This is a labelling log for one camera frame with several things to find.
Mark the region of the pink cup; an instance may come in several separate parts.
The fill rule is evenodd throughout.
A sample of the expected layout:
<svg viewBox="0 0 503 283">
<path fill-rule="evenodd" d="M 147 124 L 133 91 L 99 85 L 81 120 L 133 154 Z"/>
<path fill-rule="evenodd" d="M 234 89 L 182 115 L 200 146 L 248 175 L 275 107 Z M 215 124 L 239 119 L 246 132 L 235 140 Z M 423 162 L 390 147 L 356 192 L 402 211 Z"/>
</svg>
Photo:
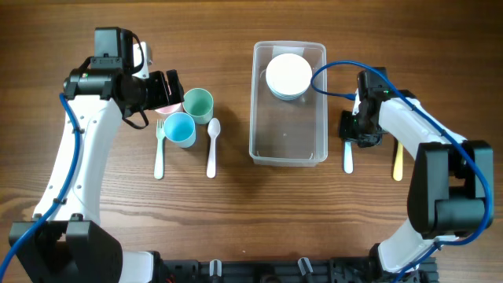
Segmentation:
<svg viewBox="0 0 503 283">
<path fill-rule="evenodd" d="M 162 115 L 162 116 L 170 116 L 173 113 L 182 112 L 182 111 L 183 111 L 182 103 L 177 103 L 175 105 L 165 106 L 165 107 L 158 108 L 155 110 L 155 112 L 157 112 L 159 115 Z"/>
</svg>

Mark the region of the light blue fork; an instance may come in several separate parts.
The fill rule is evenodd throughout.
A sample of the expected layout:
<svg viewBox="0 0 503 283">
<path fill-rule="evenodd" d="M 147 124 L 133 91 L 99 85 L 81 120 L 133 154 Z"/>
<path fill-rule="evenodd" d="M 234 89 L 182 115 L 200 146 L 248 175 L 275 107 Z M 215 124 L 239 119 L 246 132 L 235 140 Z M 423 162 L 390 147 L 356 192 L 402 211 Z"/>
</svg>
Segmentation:
<svg viewBox="0 0 503 283">
<path fill-rule="evenodd" d="M 354 170 L 352 146 L 350 141 L 344 142 L 343 149 L 343 170 L 347 174 L 352 174 Z"/>
</svg>

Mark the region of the blue cup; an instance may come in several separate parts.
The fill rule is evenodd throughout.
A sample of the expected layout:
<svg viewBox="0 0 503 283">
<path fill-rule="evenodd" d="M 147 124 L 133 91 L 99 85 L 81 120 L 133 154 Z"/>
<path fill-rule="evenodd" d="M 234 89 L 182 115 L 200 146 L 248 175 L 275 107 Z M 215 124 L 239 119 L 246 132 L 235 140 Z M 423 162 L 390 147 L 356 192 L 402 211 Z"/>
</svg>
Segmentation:
<svg viewBox="0 0 503 283">
<path fill-rule="evenodd" d="M 164 120 L 165 137 L 178 147 L 186 149 L 196 141 L 196 124 L 193 118 L 184 112 L 171 114 Z"/>
</svg>

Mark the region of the yellow fork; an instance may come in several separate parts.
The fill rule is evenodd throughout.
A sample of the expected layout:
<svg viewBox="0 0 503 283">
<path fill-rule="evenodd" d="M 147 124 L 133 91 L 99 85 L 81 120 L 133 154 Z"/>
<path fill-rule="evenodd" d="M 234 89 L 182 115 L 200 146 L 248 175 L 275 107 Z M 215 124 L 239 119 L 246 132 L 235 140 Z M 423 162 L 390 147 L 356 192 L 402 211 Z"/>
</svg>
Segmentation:
<svg viewBox="0 0 503 283">
<path fill-rule="evenodd" d="M 397 182 L 403 178 L 403 144 L 400 141 L 397 142 L 396 146 L 392 178 Z"/>
</svg>

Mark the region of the green bowl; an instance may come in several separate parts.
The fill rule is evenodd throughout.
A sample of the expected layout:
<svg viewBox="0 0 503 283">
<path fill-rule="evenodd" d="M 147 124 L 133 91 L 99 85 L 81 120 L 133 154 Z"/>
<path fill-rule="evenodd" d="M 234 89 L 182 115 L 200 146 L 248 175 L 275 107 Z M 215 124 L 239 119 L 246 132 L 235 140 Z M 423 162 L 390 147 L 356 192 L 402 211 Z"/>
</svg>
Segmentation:
<svg viewBox="0 0 503 283">
<path fill-rule="evenodd" d="M 276 92 L 276 91 L 271 91 L 271 93 L 277 97 L 278 99 L 281 99 L 283 101 L 292 101 L 292 100 L 295 100 L 299 97 L 302 97 L 303 96 L 303 93 L 300 93 L 300 94 L 282 94 L 282 93 L 279 93 L 279 92 Z"/>
</svg>

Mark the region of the white pink bowl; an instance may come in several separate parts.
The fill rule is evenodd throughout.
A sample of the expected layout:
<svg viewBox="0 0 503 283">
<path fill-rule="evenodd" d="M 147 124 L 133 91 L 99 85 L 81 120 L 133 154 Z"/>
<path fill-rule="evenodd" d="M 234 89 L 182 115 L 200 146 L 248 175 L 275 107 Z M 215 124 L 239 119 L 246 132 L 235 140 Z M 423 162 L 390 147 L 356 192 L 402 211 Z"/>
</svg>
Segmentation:
<svg viewBox="0 0 503 283">
<path fill-rule="evenodd" d="M 274 57 L 266 67 L 270 91 L 282 94 L 304 93 L 310 86 L 313 70 L 306 59 L 294 53 Z"/>
</svg>

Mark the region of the light blue bowl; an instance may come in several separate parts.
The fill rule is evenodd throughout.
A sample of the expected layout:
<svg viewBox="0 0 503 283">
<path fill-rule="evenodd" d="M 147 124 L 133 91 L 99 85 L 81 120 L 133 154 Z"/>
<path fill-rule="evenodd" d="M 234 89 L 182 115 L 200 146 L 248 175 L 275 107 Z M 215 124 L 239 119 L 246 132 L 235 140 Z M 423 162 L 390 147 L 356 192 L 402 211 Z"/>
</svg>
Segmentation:
<svg viewBox="0 0 503 283">
<path fill-rule="evenodd" d="M 305 101 L 305 98 L 303 97 L 302 94 L 298 96 L 282 96 L 274 94 L 274 96 L 282 101 L 295 101 L 295 100 Z"/>
</svg>

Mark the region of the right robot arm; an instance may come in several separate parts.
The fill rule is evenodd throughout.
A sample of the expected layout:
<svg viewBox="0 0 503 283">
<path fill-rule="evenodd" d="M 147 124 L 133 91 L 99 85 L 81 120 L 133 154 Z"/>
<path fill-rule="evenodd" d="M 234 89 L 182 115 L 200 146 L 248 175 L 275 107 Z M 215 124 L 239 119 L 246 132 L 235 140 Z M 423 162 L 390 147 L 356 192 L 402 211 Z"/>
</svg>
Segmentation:
<svg viewBox="0 0 503 283">
<path fill-rule="evenodd" d="M 414 159 L 407 219 L 373 248 L 380 272 L 398 280 L 442 247 L 469 244 L 491 225 L 493 149 L 448 130 L 412 93 L 397 89 L 385 68 L 365 66 L 357 82 L 340 137 L 368 148 L 390 134 Z"/>
</svg>

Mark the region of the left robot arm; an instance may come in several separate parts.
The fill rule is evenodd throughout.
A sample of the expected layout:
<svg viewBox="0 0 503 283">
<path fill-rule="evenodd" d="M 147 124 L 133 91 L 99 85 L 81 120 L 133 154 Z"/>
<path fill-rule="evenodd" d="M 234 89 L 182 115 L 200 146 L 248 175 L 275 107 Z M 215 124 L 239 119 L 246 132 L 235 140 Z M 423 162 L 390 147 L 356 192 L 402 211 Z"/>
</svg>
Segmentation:
<svg viewBox="0 0 503 283">
<path fill-rule="evenodd" d="M 97 28 L 94 55 L 73 69 L 59 98 L 65 126 L 53 172 L 31 219 L 15 222 L 3 267 L 18 259 L 33 282 L 162 282 L 158 252 L 126 252 L 100 225 L 101 183 L 122 123 L 176 105 L 184 90 L 174 70 L 151 72 L 145 49 L 124 28 Z"/>
</svg>

